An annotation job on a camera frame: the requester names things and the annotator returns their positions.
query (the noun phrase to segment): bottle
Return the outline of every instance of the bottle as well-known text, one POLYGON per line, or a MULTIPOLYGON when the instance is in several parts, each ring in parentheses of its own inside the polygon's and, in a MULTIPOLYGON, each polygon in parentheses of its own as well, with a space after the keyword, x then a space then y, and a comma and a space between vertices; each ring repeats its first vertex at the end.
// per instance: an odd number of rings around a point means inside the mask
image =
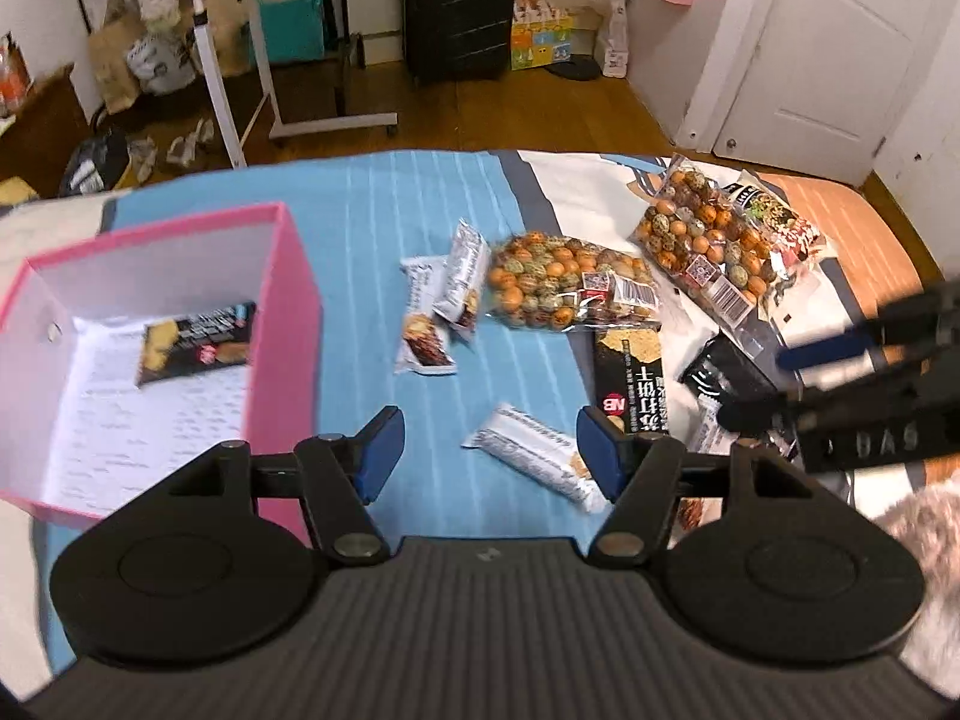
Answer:
POLYGON ((20 47, 8 32, 0 38, 0 98, 3 98, 8 112, 16 113, 27 97, 29 88, 30 76, 20 47))

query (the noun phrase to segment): black snack bag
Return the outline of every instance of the black snack bag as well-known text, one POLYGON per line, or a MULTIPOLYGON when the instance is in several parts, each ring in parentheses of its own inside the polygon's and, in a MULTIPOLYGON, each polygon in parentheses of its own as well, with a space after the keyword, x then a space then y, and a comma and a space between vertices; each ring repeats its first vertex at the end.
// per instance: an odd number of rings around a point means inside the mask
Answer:
MULTIPOLYGON (((680 381, 697 398, 706 396, 721 405, 776 394, 773 383, 722 333, 704 346, 680 381)), ((791 428, 750 437, 771 442, 784 456, 790 455, 797 440, 791 428)))
POLYGON ((667 432, 666 385, 653 328, 611 328, 593 345, 596 405, 624 433, 667 432))
POLYGON ((248 302, 147 325, 137 386, 245 365, 255 315, 256 303, 248 302))

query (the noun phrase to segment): wooden floor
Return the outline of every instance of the wooden floor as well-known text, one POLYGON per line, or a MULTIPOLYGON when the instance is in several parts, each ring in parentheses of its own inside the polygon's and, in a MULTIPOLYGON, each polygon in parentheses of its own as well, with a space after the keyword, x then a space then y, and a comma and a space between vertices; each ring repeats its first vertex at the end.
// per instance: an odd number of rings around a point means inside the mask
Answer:
MULTIPOLYGON (((329 90, 334 70, 329 64, 275 70, 285 121, 333 115, 329 90)), ((240 131, 259 100, 259 92, 256 74, 227 81, 240 131)), ((245 153, 250 164, 272 164, 391 148, 529 148, 623 154, 667 154, 674 150, 627 81, 618 79, 578 82, 560 79, 544 70, 526 70, 492 81, 447 82, 415 88, 400 63, 354 71, 349 78, 347 112, 387 111, 400 114, 400 128, 394 137, 378 127, 272 142, 267 138, 272 123, 268 106, 253 127, 245 153)), ((151 135, 161 153, 165 153, 169 143, 189 132, 201 114, 212 117, 202 81, 169 97, 141 98, 133 110, 113 117, 112 122, 127 132, 151 135)), ((743 164, 709 154, 690 152, 689 156, 735 167, 743 164)), ((162 158, 158 165, 154 180, 179 175, 162 165, 162 158)), ((219 167, 229 167, 222 148, 203 155, 193 170, 219 167)), ((750 167, 776 172, 768 167, 750 167)), ((861 193, 893 230, 923 283, 942 279, 904 212, 875 175, 871 175, 861 193)))

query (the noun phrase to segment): white desk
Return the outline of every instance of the white desk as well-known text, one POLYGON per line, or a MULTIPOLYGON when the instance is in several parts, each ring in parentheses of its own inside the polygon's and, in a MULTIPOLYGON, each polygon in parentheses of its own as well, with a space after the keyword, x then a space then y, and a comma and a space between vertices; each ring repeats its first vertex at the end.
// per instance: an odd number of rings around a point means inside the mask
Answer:
POLYGON ((263 106, 270 100, 274 110, 274 124, 270 128, 271 138, 288 138, 292 135, 306 135, 311 132, 330 132, 338 129, 359 129, 362 127, 387 127, 387 132, 397 131, 397 114, 378 113, 363 114, 360 116, 336 116, 331 119, 314 119, 310 122, 293 122, 285 124, 280 117, 280 107, 277 105, 277 93, 274 90, 274 77, 270 71, 270 60, 267 57, 267 42, 263 35, 263 25, 260 21, 259 0, 245 0, 247 12, 250 16, 250 34, 253 42, 253 56, 256 57, 256 69, 260 76, 260 88, 263 97, 260 105, 256 106, 253 117, 244 129, 243 135, 237 133, 233 123, 233 113, 227 99, 227 90, 224 89, 224 76, 220 72, 217 62, 217 52, 213 47, 213 36, 210 34, 208 17, 203 0, 193 0, 193 23, 197 40, 197 50, 200 54, 200 64, 203 66, 203 77, 206 79, 206 88, 210 93, 210 101, 217 117, 217 124, 227 147, 230 163, 234 167, 246 167, 247 161, 243 156, 243 144, 247 141, 253 123, 263 110, 263 106))

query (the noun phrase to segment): blue bedsheet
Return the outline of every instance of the blue bedsheet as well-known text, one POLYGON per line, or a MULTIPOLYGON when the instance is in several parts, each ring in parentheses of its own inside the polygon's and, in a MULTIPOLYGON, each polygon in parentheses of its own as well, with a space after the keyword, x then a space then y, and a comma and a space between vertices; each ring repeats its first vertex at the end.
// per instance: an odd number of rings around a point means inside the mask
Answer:
MULTIPOLYGON (((574 536, 586 547, 602 514, 583 514, 488 455, 460 448, 503 400, 572 435, 587 393, 565 337, 482 320, 474 345, 454 349, 457 375, 392 372, 407 295, 400 258, 445 254, 461 217, 491 241, 523 229, 496 156, 405 151, 205 173, 121 199, 113 226, 271 200, 289 206, 323 298, 317 430, 351 434, 388 403, 406 416, 405 452, 371 506, 392 545, 415 533, 574 536)), ((49 569, 75 536, 35 529, 55 671, 72 653, 49 605, 49 569)))

